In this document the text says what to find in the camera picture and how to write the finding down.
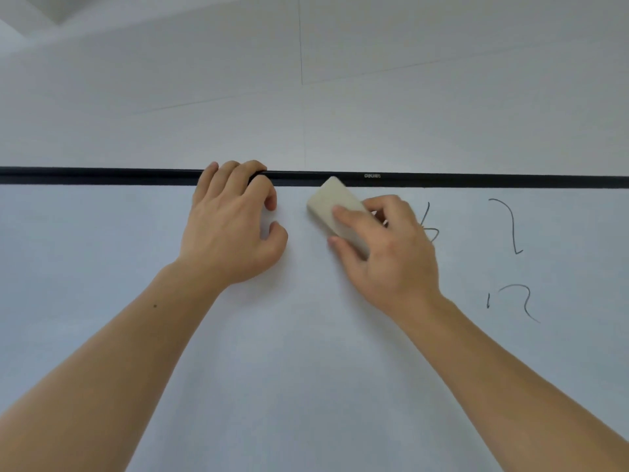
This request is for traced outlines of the black framed whiteboard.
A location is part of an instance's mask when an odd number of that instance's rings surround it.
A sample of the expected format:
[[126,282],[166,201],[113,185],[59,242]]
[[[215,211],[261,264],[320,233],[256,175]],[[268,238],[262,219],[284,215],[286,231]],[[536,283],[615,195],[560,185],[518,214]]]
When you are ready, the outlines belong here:
[[[500,472],[307,213],[332,175],[412,205],[445,296],[629,439],[629,176],[270,172],[287,251],[218,298],[129,472]],[[199,176],[0,167],[0,413],[174,259]]]

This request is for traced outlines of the person's left hand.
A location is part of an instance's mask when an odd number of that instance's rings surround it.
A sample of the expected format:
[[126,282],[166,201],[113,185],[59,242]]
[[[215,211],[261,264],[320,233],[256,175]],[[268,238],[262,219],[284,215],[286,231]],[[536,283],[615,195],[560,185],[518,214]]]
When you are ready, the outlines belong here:
[[193,206],[192,197],[174,262],[185,277],[217,292],[266,271],[260,270],[259,248],[269,229],[263,237],[262,214],[277,208],[276,189],[263,172],[250,179],[241,196],[224,196],[223,165],[219,165],[205,198]]

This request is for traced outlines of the person's right forearm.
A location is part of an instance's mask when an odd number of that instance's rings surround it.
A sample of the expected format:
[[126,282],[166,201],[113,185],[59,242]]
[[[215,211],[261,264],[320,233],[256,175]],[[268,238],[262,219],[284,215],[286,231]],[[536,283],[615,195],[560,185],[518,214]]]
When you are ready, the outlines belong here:
[[388,315],[438,373],[504,472],[629,472],[629,443],[443,297]]

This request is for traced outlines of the person's left forearm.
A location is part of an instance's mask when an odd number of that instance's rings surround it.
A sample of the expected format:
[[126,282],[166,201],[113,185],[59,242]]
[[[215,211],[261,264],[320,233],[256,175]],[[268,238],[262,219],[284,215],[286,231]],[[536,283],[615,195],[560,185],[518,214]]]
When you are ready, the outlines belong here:
[[175,261],[0,415],[0,472],[125,472],[228,282]]

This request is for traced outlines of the person's right hand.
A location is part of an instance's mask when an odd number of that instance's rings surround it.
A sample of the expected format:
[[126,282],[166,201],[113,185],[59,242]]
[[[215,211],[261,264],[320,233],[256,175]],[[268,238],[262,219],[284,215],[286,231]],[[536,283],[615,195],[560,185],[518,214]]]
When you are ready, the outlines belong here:
[[420,226],[387,226],[374,216],[334,209],[369,246],[373,285],[353,285],[398,326],[417,324],[443,300],[435,248]]

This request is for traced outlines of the beige whiteboard eraser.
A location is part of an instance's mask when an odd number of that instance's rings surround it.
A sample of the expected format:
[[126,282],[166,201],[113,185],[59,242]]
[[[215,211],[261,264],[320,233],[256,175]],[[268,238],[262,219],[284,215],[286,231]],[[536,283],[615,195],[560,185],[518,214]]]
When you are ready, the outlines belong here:
[[326,231],[328,238],[342,238],[361,259],[369,258],[369,246],[354,228],[336,217],[334,209],[340,207],[348,212],[370,214],[371,217],[373,213],[338,177],[327,179],[308,199],[306,207],[310,216]]

